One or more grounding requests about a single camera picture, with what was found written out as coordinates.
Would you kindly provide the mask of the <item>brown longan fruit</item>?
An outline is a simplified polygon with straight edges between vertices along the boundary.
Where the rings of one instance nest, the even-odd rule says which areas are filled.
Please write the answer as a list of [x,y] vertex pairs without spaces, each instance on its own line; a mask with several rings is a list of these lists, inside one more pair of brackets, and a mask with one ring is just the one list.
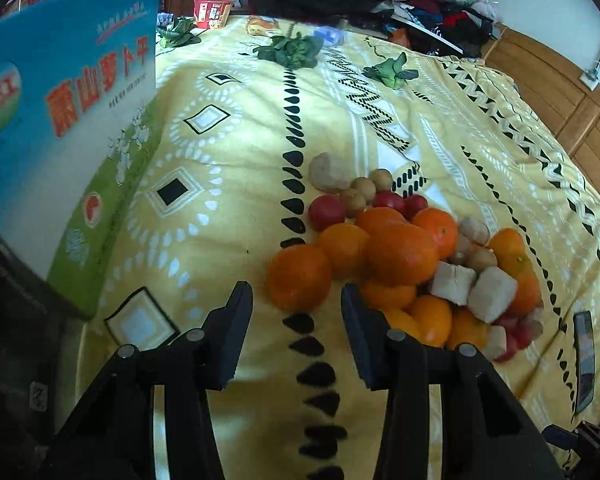
[[355,188],[347,188],[339,193],[340,203],[346,211],[347,218],[355,218],[366,209],[365,196]]

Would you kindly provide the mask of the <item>white sugarcane piece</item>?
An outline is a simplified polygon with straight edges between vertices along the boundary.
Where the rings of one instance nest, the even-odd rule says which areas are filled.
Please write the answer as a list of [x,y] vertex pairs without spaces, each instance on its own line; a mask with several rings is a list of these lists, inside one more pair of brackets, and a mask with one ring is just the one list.
[[467,307],[478,320],[491,324],[513,302],[518,289],[517,281],[497,266],[483,270],[471,289]]

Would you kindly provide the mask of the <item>red instant noodle cup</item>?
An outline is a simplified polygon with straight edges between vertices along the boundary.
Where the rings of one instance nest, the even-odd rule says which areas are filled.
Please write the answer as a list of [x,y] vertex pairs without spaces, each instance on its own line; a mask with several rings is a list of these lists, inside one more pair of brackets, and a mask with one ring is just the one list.
[[232,7],[230,0],[194,0],[196,26],[201,29],[223,28]]

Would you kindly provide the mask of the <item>yellow patterned bedspread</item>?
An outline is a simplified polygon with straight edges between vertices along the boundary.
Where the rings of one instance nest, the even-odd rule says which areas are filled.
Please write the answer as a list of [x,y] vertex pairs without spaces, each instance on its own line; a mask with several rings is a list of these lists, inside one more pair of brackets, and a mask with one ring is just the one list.
[[[159,336],[162,309],[200,325],[239,280],[254,310],[234,380],[210,398],[231,479],[367,479],[385,395],[356,374],[338,286],[308,318],[272,305],[271,259],[314,242],[309,163],[339,156],[354,176],[384,168],[403,195],[422,193],[456,218],[516,230],[538,277],[540,339],[498,366],[539,426],[600,422],[600,193],[512,81],[456,58],[407,53],[419,77],[399,90],[363,68],[401,50],[352,35],[317,66],[258,60],[239,18],[201,44],[158,56],[148,104],[155,151],[112,245],[100,305],[83,334],[85,390],[117,347]],[[576,414],[573,317],[590,311],[594,398]]]

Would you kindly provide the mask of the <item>red cherry tomato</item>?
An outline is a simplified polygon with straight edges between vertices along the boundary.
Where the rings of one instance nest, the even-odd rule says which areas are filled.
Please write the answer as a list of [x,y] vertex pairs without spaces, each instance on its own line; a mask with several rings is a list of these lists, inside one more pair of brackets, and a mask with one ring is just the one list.
[[309,206],[309,222],[317,232],[322,232],[347,218],[346,207],[340,199],[332,195],[318,196]]

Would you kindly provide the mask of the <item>wooden headboard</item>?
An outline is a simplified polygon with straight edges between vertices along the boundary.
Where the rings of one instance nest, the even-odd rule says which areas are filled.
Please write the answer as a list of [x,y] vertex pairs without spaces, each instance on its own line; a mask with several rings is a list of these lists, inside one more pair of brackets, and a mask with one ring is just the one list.
[[577,65],[508,27],[482,47],[482,58],[513,78],[522,99],[600,193],[600,86],[589,89]]

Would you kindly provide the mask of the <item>green leafy vegetable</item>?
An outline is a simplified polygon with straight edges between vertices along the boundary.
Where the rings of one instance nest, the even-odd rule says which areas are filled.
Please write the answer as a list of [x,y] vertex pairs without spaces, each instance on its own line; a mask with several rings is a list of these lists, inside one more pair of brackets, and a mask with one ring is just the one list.
[[392,90],[401,89],[407,81],[419,77],[418,70],[405,68],[406,54],[401,52],[396,58],[386,58],[384,62],[363,68],[363,75],[374,81],[381,82]]
[[313,35],[302,35],[292,32],[287,35],[272,36],[268,44],[255,47],[252,53],[258,60],[273,62],[286,70],[314,68],[317,66],[317,55],[324,46],[324,39]]

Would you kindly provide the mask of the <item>blue green printed box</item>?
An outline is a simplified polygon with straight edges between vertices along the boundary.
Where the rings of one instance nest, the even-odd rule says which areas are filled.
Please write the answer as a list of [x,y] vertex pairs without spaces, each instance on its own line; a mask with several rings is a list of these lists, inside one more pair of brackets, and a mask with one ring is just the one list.
[[0,239],[82,318],[158,143],[160,0],[46,0],[0,19]]

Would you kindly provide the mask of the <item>black smartphone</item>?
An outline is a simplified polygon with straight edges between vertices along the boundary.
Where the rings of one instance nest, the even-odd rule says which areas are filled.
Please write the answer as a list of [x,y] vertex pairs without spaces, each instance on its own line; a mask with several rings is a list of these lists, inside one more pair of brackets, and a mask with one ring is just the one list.
[[582,413],[593,401],[595,382],[595,342],[590,311],[573,317],[574,343],[577,351],[576,414]]

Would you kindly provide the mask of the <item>large orange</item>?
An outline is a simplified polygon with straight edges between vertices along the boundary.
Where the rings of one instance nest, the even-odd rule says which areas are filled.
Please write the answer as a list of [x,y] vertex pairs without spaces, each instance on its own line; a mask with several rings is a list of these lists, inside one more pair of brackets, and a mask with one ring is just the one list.
[[429,233],[407,223],[391,223],[370,237],[367,258],[373,276],[390,286],[417,286],[434,276],[437,244]]

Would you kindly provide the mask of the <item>orange at pile left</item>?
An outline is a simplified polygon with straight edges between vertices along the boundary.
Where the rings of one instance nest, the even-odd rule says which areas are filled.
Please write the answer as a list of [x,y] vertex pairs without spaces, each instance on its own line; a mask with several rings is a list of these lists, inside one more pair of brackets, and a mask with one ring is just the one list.
[[327,298],[332,286],[332,264],[317,244],[280,250],[268,265],[266,290],[279,310],[310,313]]

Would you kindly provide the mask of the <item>beige sugarcane chunk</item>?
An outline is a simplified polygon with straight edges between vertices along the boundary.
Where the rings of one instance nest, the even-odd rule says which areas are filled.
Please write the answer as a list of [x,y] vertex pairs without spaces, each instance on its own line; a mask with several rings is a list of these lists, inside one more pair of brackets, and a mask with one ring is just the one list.
[[324,152],[316,155],[309,163],[309,180],[319,191],[339,193],[350,186],[353,176],[343,159]]

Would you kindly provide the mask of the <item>green leafy vegetable right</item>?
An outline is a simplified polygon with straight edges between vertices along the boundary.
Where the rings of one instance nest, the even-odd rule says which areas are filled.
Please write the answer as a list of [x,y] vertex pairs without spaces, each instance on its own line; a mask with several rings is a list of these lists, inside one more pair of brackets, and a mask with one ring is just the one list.
[[392,90],[401,89],[407,81],[419,77],[418,70],[405,68],[406,54],[401,52],[396,58],[386,58],[384,62],[363,68],[363,75],[374,81],[381,82]]

